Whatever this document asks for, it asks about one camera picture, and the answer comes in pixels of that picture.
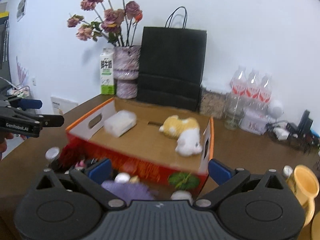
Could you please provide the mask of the left hand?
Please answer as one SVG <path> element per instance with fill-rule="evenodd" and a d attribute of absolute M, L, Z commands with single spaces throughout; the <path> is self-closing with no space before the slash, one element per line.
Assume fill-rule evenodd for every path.
<path fill-rule="evenodd" d="M 9 132 L 0 133 L 0 160 L 2 159 L 2 154 L 7 150 L 7 140 L 13 139 L 14 135 Z"/>

